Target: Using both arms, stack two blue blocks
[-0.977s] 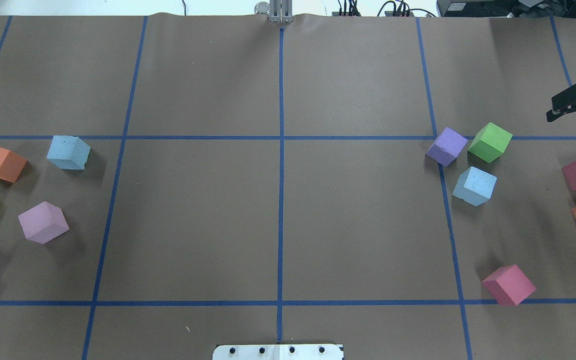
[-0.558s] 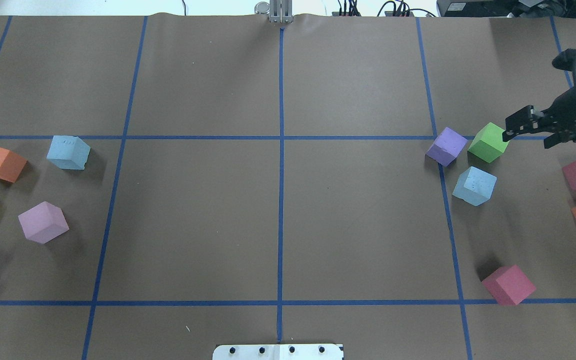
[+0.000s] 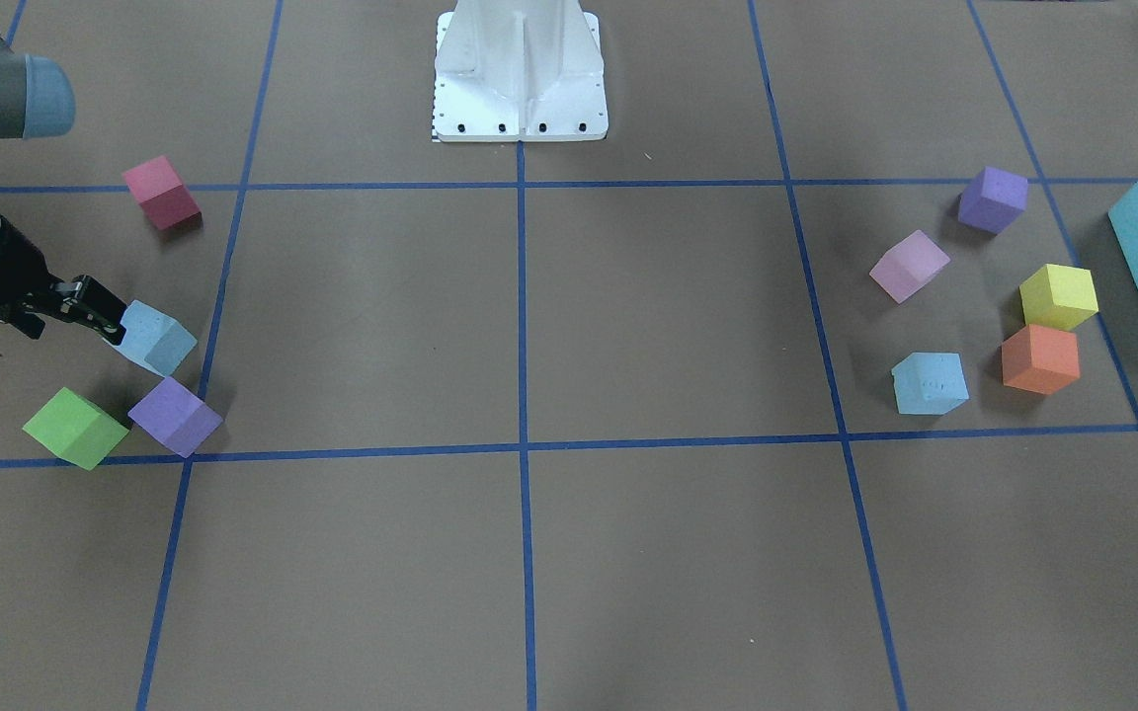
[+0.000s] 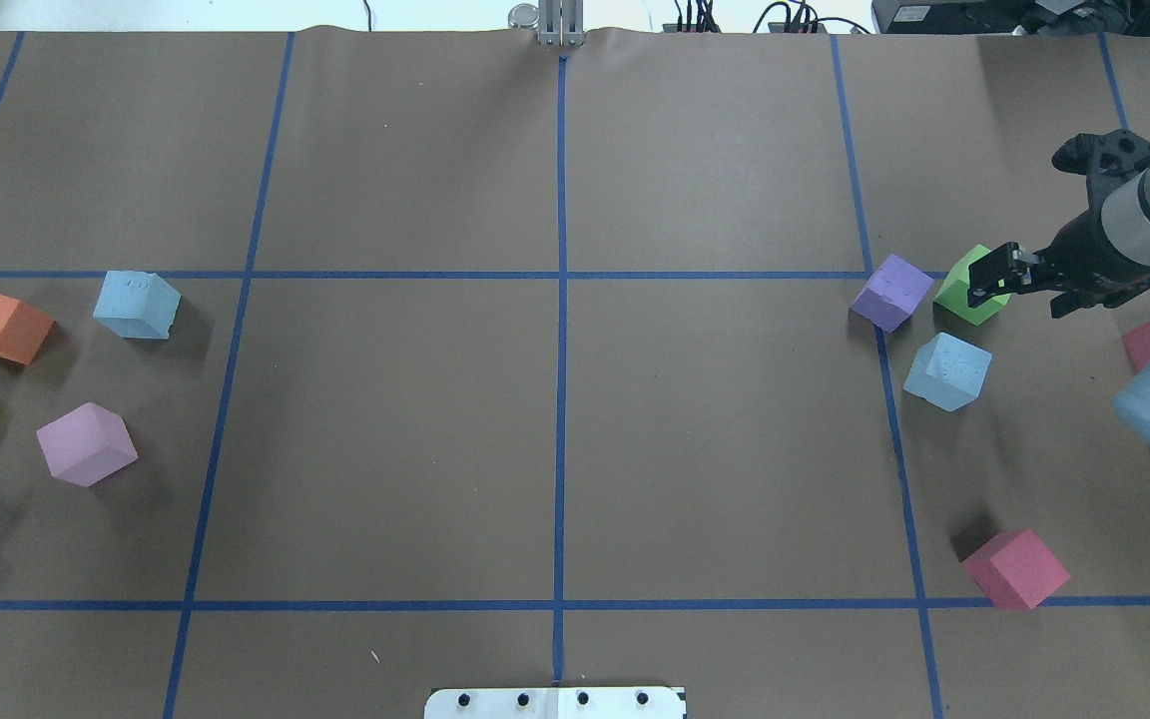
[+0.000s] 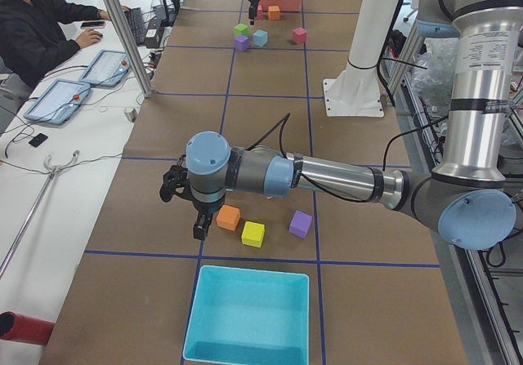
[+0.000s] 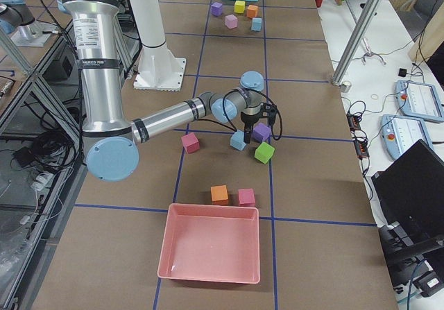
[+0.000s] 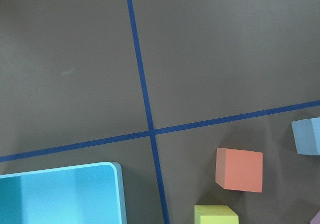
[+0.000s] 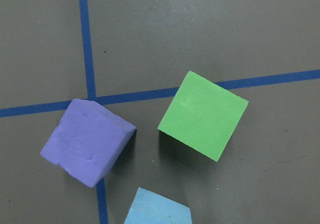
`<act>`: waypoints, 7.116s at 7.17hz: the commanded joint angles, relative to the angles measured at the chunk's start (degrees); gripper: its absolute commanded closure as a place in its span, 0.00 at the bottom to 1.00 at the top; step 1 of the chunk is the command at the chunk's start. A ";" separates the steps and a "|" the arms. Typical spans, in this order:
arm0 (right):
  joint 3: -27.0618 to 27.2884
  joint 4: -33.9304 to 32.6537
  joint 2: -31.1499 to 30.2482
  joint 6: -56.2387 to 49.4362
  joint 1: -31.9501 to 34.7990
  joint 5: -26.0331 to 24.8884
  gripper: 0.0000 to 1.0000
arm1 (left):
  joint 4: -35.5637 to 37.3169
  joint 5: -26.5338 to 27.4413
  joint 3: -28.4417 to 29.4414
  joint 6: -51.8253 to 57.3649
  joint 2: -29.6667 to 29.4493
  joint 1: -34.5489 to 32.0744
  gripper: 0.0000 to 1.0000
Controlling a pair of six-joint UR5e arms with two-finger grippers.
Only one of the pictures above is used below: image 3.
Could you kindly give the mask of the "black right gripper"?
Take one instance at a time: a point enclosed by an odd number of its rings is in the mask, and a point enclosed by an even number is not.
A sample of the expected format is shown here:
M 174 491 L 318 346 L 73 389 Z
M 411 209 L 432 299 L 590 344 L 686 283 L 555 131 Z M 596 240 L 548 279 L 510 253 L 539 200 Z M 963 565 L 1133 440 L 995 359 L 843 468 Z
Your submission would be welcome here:
M 107 344 L 122 344 L 126 301 L 93 276 L 60 280 L 50 274 L 46 257 L 8 220 L 0 220 L 0 323 L 31 339 L 44 329 L 43 319 L 92 330 Z

